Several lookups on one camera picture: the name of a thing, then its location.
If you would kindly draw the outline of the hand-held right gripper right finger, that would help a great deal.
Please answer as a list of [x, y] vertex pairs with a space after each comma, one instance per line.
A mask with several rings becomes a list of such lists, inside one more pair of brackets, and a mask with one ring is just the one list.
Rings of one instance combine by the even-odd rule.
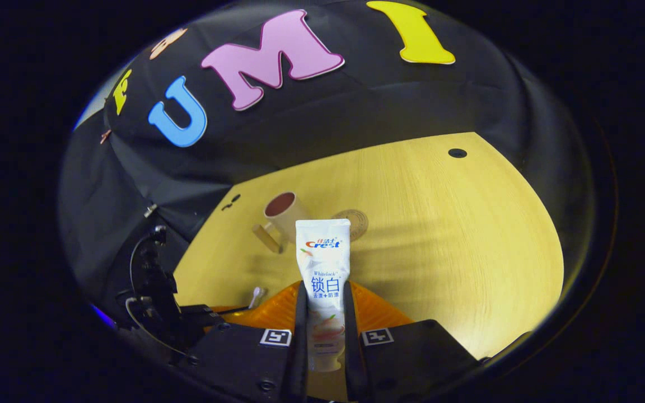
[[355, 403], [430, 403], [455, 392], [482, 367], [433, 319], [362, 328], [359, 287], [344, 285], [345, 381]]

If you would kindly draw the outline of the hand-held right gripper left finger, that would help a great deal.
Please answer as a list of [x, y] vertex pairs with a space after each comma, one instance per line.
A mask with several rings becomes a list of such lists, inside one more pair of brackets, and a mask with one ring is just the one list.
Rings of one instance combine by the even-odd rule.
[[295, 282], [226, 316], [194, 347], [193, 375], [238, 403], [307, 403], [307, 293]]

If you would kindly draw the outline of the white toothpaste tube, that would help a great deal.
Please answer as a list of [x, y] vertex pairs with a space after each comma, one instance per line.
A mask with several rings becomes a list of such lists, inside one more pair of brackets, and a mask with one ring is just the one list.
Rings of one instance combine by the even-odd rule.
[[307, 294], [308, 365], [336, 372], [345, 350], [344, 286], [350, 276], [350, 220], [298, 220], [298, 268]]

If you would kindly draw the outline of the beige cup with wooden handle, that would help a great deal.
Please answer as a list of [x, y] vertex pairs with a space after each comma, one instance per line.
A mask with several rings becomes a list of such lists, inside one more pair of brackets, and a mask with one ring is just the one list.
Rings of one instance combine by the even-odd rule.
[[275, 196], [262, 212], [266, 223], [254, 225], [251, 231], [269, 251], [277, 254], [286, 244], [295, 243], [296, 222], [310, 219], [307, 208], [293, 191]]

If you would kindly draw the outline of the round wooden coaster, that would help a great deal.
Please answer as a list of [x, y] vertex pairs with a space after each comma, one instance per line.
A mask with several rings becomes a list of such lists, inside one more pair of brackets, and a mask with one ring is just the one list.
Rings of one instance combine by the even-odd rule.
[[368, 230], [369, 220], [364, 212], [358, 209], [346, 209], [333, 214], [332, 219], [347, 219], [350, 222], [350, 241], [363, 237]]

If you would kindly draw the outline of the wooden desktop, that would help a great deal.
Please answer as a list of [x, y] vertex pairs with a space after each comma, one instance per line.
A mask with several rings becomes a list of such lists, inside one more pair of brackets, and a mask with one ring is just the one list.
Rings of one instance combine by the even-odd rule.
[[[448, 151], [466, 150], [465, 158]], [[501, 352], [556, 305], [562, 248], [543, 202], [476, 133], [430, 136], [317, 159], [233, 186], [174, 271], [182, 306], [242, 306], [299, 282], [294, 245], [269, 251], [251, 231], [263, 209], [293, 191], [314, 219], [346, 209], [368, 217], [351, 243], [351, 281], [386, 301], [364, 330], [397, 308], [433, 319], [474, 358]]]

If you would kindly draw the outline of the black backdrop cloth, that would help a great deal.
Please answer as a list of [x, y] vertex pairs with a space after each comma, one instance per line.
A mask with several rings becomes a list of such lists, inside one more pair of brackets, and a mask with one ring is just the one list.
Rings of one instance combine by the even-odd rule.
[[[191, 241], [236, 184], [318, 158], [478, 133], [540, 197], [564, 280], [583, 265], [593, 176], [570, 110], [513, 54], [412, 0], [455, 62], [409, 62], [367, 0], [238, 0], [144, 46], [70, 137], [57, 191], [64, 254], [87, 298], [128, 286], [116, 263], [146, 207]], [[105, 143], [101, 135], [112, 130]]]

